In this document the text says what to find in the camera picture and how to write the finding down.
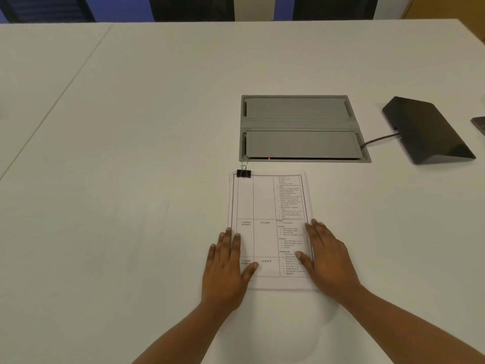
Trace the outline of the person's left forearm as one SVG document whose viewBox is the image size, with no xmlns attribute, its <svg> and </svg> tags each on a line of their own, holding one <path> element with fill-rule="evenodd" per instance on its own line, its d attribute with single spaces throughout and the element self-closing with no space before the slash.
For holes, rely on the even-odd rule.
<svg viewBox="0 0 485 364">
<path fill-rule="evenodd" d="M 203 299 L 178 324 L 153 342 L 132 364 L 201 364 L 223 323 L 242 299 Z"/>
</svg>

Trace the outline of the person's right forearm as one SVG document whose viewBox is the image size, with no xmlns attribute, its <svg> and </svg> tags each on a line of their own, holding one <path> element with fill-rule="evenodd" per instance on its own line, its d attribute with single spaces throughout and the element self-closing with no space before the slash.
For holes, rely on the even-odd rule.
<svg viewBox="0 0 485 364">
<path fill-rule="evenodd" d="M 337 301 L 393 364 L 485 364 L 485 355 L 424 319 L 351 285 Z"/>
</svg>

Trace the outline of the person's left hand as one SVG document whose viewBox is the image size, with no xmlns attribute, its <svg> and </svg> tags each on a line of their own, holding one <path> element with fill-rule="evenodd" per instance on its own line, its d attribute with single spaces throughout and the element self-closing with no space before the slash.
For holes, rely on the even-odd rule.
<svg viewBox="0 0 485 364">
<path fill-rule="evenodd" d="M 206 260 L 202 278 L 201 302 L 215 310 L 217 315 L 228 317 L 241 305 L 248 286 L 243 283 L 244 270 L 240 268 L 241 237 L 239 233 L 233 233 L 233 230 L 230 260 L 229 263 L 224 263 L 225 231 L 219 234 L 215 243 L 217 249 L 215 260 L 217 262 L 209 272 L 207 272 Z"/>
</svg>

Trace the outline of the printed white paper stack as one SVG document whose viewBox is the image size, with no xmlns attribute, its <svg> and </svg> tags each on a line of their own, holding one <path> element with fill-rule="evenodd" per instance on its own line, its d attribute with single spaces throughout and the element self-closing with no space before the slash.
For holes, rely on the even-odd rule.
<svg viewBox="0 0 485 364">
<path fill-rule="evenodd" d="M 313 260 L 306 174 L 233 174 L 229 185 L 228 226 L 240 235 L 240 268 L 258 263 L 249 288 L 316 290 L 295 256 L 300 251 Z"/>
</svg>

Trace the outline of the black office chair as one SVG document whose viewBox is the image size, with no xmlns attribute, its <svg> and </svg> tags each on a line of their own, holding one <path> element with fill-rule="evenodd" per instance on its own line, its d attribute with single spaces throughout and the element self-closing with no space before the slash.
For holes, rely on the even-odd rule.
<svg viewBox="0 0 485 364">
<path fill-rule="evenodd" d="M 372 20 L 378 0 L 294 0 L 294 21 Z"/>
<path fill-rule="evenodd" d="M 0 0 L 9 23 L 94 23 L 86 0 Z"/>
<path fill-rule="evenodd" d="M 234 0 L 149 0 L 155 22 L 234 22 Z"/>
</svg>

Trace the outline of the brown wooden door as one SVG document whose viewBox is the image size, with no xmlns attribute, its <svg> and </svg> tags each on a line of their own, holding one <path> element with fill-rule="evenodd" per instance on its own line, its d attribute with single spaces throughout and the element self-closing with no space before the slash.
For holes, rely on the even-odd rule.
<svg viewBox="0 0 485 364">
<path fill-rule="evenodd" d="M 402 19 L 458 19 L 485 44 L 485 0 L 410 0 Z"/>
</svg>

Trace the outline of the person's right hand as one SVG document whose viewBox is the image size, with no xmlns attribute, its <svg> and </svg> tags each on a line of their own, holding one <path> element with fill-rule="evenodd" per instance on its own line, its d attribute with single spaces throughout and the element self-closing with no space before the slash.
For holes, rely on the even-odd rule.
<svg viewBox="0 0 485 364">
<path fill-rule="evenodd" d="M 311 222 L 306 223 L 305 228 L 311 246 Z M 312 281 L 322 293 L 345 306 L 348 300 L 359 291 L 362 284 L 359 281 L 349 253 L 348 262 L 342 263 L 343 261 L 332 250 L 330 244 L 330 233 L 332 232 L 327 226 L 326 228 L 328 229 L 329 249 L 322 254 L 313 253 L 312 262 L 314 263 L 316 276 Z"/>
</svg>

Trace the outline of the black wedge-shaped device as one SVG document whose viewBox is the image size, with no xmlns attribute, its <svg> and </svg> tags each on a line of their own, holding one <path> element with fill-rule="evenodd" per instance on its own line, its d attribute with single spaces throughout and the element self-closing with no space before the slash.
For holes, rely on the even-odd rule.
<svg viewBox="0 0 485 364">
<path fill-rule="evenodd" d="M 432 103 L 393 97 L 382 109 L 415 165 L 467 162 L 470 148 Z"/>
</svg>

